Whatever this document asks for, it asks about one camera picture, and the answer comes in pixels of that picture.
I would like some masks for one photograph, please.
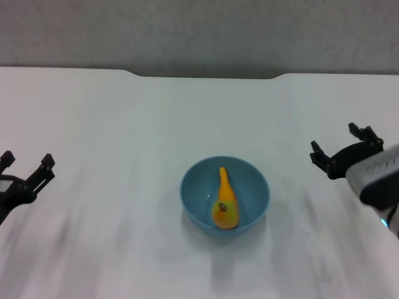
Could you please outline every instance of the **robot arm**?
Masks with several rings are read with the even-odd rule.
[[[39,168],[26,180],[2,174],[14,161],[10,151],[0,157],[0,225],[15,207],[34,202],[37,194],[55,177],[51,154],[44,156]]]
[[[383,150],[383,140],[368,126],[349,124],[351,134],[361,142],[328,157],[313,141],[312,162],[330,179],[346,178],[360,201],[378,214],[399,237],[399,145]]]

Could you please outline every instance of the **bowl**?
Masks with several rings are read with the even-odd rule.
[[[220,229],[212,220],[212,205],[218,199],[219,168],[224,166],[239,206],[239,224]],[[239,158],[215,156],[194,164],[183,176],[180,199],[188,217],[207,235],[237,237],[252,228],[266,213],[270,188],[255,166]]]

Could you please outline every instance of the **gray wall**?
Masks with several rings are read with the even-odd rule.
[[[399,72],[397,0],[0,0],[0,65],[270,78]]]

